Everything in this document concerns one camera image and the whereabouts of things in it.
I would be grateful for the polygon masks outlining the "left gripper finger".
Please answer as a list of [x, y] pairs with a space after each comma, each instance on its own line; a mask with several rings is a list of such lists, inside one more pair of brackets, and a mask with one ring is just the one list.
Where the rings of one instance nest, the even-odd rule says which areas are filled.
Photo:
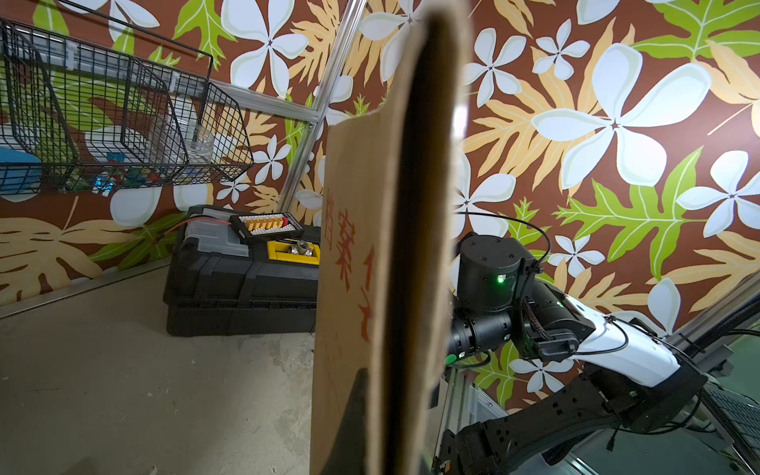
[[356, 372], [336, 440], [322, 475], [364, 475], [366, 473], [366, 407], [369, 375], [366, 368]]

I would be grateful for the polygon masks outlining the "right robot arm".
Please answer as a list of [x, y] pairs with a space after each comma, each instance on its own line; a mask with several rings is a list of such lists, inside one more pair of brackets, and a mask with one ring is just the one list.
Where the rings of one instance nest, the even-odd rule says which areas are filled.
[[550, 370], [580, 375], [512, 416], [446, 429], [435, 474], [510, 474], [540, 455], [562, 461], [595, 431], [666, 435], [688, 425], [707, 376], [641, 320], [603, 314], [540, 279], [542, 263], [519, 241], [470, 233], [459, 271], [445, 363], [483, 369], [499, 348]]

